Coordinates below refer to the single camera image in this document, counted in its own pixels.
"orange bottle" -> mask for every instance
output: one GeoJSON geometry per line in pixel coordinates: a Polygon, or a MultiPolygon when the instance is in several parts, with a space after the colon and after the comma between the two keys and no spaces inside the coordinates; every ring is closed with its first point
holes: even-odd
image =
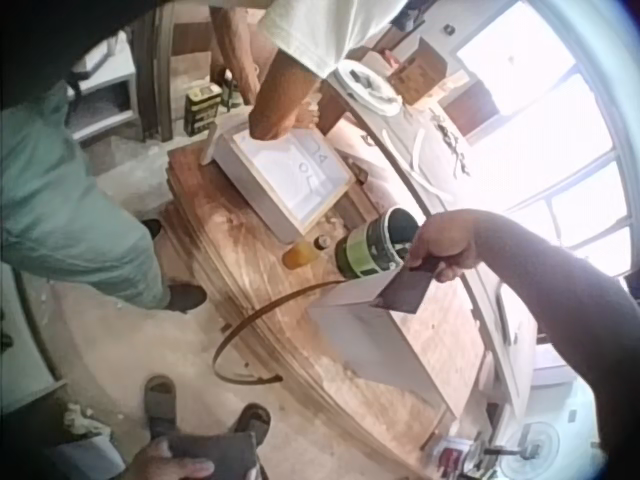
{"type": "Polygon", "coordinates": [[[330,245],[331,240],[326,235],[319,235],[313,243],[301,240],[282,254],[282,263],[289,270],[304,267],[318,259],[330,245]]]}

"white t-shirt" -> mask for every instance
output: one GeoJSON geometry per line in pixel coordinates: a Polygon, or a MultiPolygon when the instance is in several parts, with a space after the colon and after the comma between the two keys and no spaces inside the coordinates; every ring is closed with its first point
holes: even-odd
{"type": "Polygon", "coordinates": [[[259,27],[321,78],[381,30],[406,0],[208,0],[215,7],[266,9],[259,27]]]}

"concrete floor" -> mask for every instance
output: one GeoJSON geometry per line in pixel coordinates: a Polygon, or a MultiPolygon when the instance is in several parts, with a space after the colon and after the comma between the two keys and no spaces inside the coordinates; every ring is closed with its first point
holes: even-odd
{"type": "MultiPolygon", "coordinates": [[[[181,127],[176,126],[175,132],[179,135],[181,127]]],[[[122,129],[88,146],[86,152],[101,188],[144,218],[171,198],[166,152],[193,140],[178,136],[165,144],[142,144],[122,129]]],[[[164,234],[156,247],[168,277],[188,278],[164,234]]],[[[271,478],[375,480],[406,475],[354,448],[282,387],[238,387],[219,381],[211,370],[211,357],[222,338],[223,322],[211,304],[188,315],[151,312],[82,285],[47,283],[30,276],[25,283],[32,303],[40,305],[46,298],[51,307],[36,320],[48,355],[69,382],[66,394],[113,428],[114,443],[126,460],[148,441],[143,385],[149,376],[163,373],[177,386],[178,422],[185,432],[223,432],[246,403],[265,405],[273,425],[259,453],[271,478]]],[[[235,352],[225,361],[229,368],[244,368],[235,352]]]]}

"foot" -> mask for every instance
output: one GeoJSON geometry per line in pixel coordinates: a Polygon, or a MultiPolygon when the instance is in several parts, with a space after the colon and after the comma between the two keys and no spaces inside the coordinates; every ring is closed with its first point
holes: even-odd
{"type": "Polygon", "coordinates": [[[271,414],[269,410],[258,403],[249,403],[244,407],[235,424],[231,427],[233,432],[253,432],[256,437],[256,445],[264,443],[269,428],[271,427],[271,414]]]}
{"type": "Polygon", "coordinates": [[[198,285],[175,283],[169,285],[169,292],[171,293],[171,298],[163,310],[169,310],[170,312],[187,313],[207,300],[207,292],[198,285]]]}
{"type": "Polygon", "coordinates": [[[155,239],[162,231],[162,223],[160,223],[160,220],[157,218],[148,218],[146,220],[142,220],[140,223],[149,230],[152,239],[155,239]]]}
{"type": "Polygon", "coordinates": [[[164,375],[151,377],[144,387],[144,413],[151,440],[175,433],[176,387],[164,375]]]}

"light green pants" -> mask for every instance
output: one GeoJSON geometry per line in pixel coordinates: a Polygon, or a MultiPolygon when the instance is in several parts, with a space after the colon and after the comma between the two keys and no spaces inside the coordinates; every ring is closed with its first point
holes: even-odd
{"type": "Polygon", "coordinates": [[[2,261],[162,308],[169,294],[151,236],[87,172],[66,112],[64,83],[2,112],[2,261]]]}

